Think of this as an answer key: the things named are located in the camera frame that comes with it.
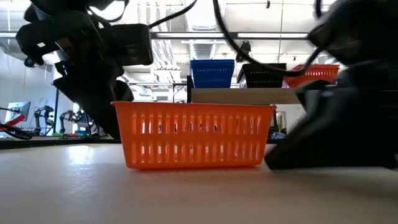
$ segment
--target blue basket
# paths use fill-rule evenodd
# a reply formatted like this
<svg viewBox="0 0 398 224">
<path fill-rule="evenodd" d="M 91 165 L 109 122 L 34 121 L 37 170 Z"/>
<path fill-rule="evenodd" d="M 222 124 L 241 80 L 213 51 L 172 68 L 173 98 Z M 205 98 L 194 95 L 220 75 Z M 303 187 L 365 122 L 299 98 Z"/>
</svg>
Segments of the blue basket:
<svg viewBox="0 0 398 224">
<path fill-rule="evenodd" d="M 231 88 L 234 60 L 191 60 L 195 88 Z"/>
</svg>

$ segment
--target computer screen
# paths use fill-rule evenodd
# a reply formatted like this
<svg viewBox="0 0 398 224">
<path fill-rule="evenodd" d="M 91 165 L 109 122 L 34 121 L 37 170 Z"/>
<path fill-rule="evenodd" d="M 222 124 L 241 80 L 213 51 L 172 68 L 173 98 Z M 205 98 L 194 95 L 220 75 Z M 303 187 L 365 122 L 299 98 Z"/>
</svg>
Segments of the computer screen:
<svg viewBox="0 0 398 224">
<path fill-rule="evenodd" d="M 5 122 L 8 122 L 8 121 L 10 121 L 12 119 L 15 119 L 21 114 L 23 114 L 25 116 L 25 119 L 23 119 L 22 121 L 27 121 L 27 116 L 29 114 L 29 108 L 30 108 L 30 102 L 9 103 L 8 104 L 8 109 L 13 109 L 15 111 L 19 111 L 19 113 L 18 112 L 7 111 Z"/>
</svg>

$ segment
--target ceiling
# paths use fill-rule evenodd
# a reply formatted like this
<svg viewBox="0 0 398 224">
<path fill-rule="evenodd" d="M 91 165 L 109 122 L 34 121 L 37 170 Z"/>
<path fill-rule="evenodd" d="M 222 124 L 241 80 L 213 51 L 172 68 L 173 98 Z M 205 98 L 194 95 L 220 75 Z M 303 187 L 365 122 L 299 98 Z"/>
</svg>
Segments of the ceiling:
<svg viewBox="0 0 398 224">
<path fill-rule="evenodd" d="M 184 0 L 157 0 L 158 4 L 165 4 L 166 14 L 172 14 L 181 10 Z M 205 23 L 214 18 L 211 0 L 209 7 L 203 8 L 199 13 L 197 24 Z M 314 0 L 271 0 L 267 8 L 267 0 L 224 0 L 226 8 L 224 19 L 228 29 L 233 32 L 308 32 L 315 23 L 313 2 Z M 328 8 L 334 0 L 323 0 L 324 8 Z M 0 1 L 0 30 L 17 31 L 20 26 L 26 24 L 23 20 L 24 10 L 28 7 L 29 1 Z M 122 23 L 146 22 L 153 20 L 151 17 L 150 0 L 146 0 L 146 18 L 140 20 L 142 13 L 129 13 L 132 9 L 127 8 Z M 109 18 L 117 17 L 123 10 L 123 2 L 114 2 L 108 9 L 101 13 Z M 157 9 L 156 19 L 160 18 L 160 9 Z M 180 16 L 166 23 L 166 29 L 171 32 L 185 32 L 187 25 L 185 16 Z M 251 56 L 264 63 L 283 62 L 291 67 L 303 63 L 313 51 L 313 46 L 305 40 L 251 40 Z M 7 47 L 14 55 L 21 54 L 15 40 L 2 41 L 0 47 Z M 182 81 L 189 74 L 190 46 L 181 40 L 171 40 L 171 49 L 174 59 L 181 70 Z M 234 51 L 226 44 L 218 44 L 213 59 L 235 58 Z M 156 72 L 153 67 L 126 67 L 129 78 L 138 82 L 154 82 Z"/>
</svg>

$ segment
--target table surface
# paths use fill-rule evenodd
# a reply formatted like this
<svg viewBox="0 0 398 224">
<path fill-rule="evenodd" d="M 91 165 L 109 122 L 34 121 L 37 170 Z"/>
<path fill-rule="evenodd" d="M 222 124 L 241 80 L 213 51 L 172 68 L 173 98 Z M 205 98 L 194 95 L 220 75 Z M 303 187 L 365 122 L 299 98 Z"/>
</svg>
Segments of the table surface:
<svg viewBox="0 0 398 224">
<path fill-rule="evenodd" d="M 138 171 L 120 145 L 0 151 L 0 223 L 398 223 L 398 173 Z"/>
</svg>

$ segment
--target ceiling duct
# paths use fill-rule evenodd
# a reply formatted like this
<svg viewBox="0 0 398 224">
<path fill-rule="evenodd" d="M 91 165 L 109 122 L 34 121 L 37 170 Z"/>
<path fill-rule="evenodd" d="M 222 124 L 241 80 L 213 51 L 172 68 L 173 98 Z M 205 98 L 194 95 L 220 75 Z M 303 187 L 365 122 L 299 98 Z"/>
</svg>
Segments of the ceiling duct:
<svg viewBox="0 0 398 224">
<path fill-rule="evenodd" d="M 184 6 L 191 4 L 193 0 L 183 0 Z M 185 22 L 189 32 L 218 32 L 217 21 L 214 16 L 203 16 L 203 12 L 208 12 L 213 9 L 212 0 L 198 1 L 195 6 L 185 13 Z M 221 15 L 225 15 L 226 1 L 220 0 Z M 207 43 L 203 40 L 200 44 L 190 44 L 190 56 L 195 60 L 212 59 L 218 46 L 214 40 L 208 40 Z"/>
</svg>

